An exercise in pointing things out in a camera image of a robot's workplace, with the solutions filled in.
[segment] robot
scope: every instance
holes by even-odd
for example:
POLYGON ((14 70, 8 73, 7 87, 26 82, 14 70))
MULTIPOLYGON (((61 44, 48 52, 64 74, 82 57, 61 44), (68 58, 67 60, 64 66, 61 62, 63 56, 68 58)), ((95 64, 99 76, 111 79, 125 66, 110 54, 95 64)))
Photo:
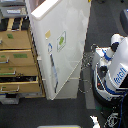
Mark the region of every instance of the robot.
MULTIPOLYGON (((128 35, 128 10, 122 10, 120 21, 128 35)), ((96 48, 92 61, 94 95, 114 106, 128 91, 128 37, 114 34, 111 46, 96 48)))

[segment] wooden cabinet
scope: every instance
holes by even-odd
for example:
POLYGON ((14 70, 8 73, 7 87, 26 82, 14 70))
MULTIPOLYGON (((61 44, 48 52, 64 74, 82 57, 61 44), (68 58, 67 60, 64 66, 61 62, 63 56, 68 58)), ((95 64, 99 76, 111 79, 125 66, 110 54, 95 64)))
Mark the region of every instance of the wooden cabinet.
POLYGON ((14 19, 10 21, 9 29, 0 32, 0 94, 42 92, 45 96, 30 30, 12 31, 14 19))

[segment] blue label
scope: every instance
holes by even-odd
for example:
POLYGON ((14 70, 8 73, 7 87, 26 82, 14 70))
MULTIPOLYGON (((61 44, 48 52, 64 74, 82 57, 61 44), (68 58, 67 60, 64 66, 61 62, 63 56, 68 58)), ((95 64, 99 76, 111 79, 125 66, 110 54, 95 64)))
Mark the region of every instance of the blue label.
POLYGON ((120 71, 117 74, 117 77, 114 78, 114 81, 116 82, 117 85, 119 85, 122 82, 123 78, 125 77, 125 73, 126 73, 126 70, 124 68, 120 68, 120 71))

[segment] wooden drawer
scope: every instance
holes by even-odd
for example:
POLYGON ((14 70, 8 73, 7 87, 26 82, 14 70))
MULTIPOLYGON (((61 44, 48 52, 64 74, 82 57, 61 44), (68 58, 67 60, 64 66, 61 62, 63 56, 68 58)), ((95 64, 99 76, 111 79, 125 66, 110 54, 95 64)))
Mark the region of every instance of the wooden drawer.
POLYGON ((31 50, 0 51, 0 67, 35 65, 31 50))
POLYGON ((28 31, 0 32, 0 49, 29 49, 31 48, 28 31))
POLYGON ((0 67, 0 77, 37 76, 37 67, 0 67))
POLYGON ((0 93, 30 93, 40 92, 38 80, 30 82, 0 83, 0 93))

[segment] floor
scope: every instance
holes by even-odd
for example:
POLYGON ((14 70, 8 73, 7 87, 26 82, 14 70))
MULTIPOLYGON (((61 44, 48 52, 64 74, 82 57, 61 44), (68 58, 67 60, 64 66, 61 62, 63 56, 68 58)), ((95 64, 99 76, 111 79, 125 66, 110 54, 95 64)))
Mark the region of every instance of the floor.
MULTIPOLYGON (((108 47, 114 33, 126 36, 119 21, 119 14, 122 9, 128 8, 128 1, 120 3, 120 0, 106 0, 103 4, 99 4, 98 1, 92 0, 86 53, 91 52, 92 44, 108 47)), ((81 73, 83 79, 86 79, 85 73, 81 73)), ((92 128, 92 115, 98 117, 102 128, 106 120, 100 110, 86 104, 86 99, 87 96, 79 91, 77 99, 20 99, 19 105, 0 105, 0 128, 37 128, 41 125, 79 125, 83 128, 92 128)))

